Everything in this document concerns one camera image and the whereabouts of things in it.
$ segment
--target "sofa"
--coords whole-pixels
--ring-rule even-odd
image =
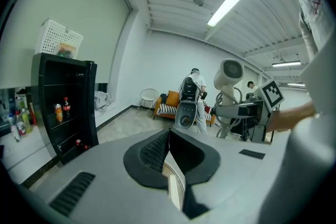
[[[170,94],[174,94],[175,98],[177,96],[178,99],[178,92],[172,92],[169,91],[168,97]],[[178,100],[174,100],[174,104],[173,105],[166,105],[166,98],[164,97],[165,94],[162,94],[158,100],[156,101],[156,105],[155,105],[155,110],[154,110],[154,117],[153,119],[155,119],[155,117],[163,117],[163,118],[168,118],[168,119],[175,119],[175,115],[176,115],[176,111],[177,111],[177,107],[178,107]],[[210,124],[210,127],[212,126],[212,124],[215,122],[216,116],[215,115],[210,115],[209,113],[205,112],[205,120],[206,123]]]

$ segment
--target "ceiling lamp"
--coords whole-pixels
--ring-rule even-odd
[[[305,87],[306,85],[304,84],[299,84],[299,83],[288,83],[288,86],[295,86],[295,87]]]
[[[293,62],[274,63],[272,66],[273,67],[286,67],[286,66],[299,66],[299,65],[301,65],[300,61],[293,61]]]
[[[218,22],[239,2],[239,0],[224,0],[218,11],[212,16],[208,22],[209,26],[216,26]]]

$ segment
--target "white ceiling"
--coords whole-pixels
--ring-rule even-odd
[[[148,27],[192,37],[227,50],[266,72],[279,83],[299,82],[302,67],[272,68],[271,64],[309,62],[299,29],[298,0],[241,0],[217,26],[207,22],[224,0],[135,0]]]

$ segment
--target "black shelf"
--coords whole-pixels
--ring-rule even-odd
[[[98,145],[94,115],[94,88],[97,65],[50,54],[35,54],[31,67],[31,94],[34,112],[44,143],[51,155],[56,152],[63,164],[83,153],[76,146],[81,139],[89,147]],[[70,118],[63,111],[58,122],[55,104],[68,98]]]
[[[70,118],[65,118],[64,115],[63,115],[63,121],[62,122],[59,122],[56,120],[56,114],[50,114],[47,116],[48,118],[48,124],[49,124],[49,128],[51,130],[54,130],[55,128],[57,127],[60,127],[70,121],[73,121],[75,119],[77,119],[78,117],[77,116],[74,116],[74,117],[70,117]]]
[[[77,84],[77,83],[61,83],[61,84],[48,84],[48,85],[44,85],[44,87],[52,87],[52,86],[72,86],[72,85],[78,85],[78,86],[80,86],[80,84]]]

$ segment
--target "plastic basket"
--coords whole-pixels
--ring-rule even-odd
[[[72,52],[72,58],[76,59],[83,38],[83,35],[68,26],[48,18],[42,23],[35,53],[45,52],[56,55],[58,45],[64,43],[75,48],[75,51]]]

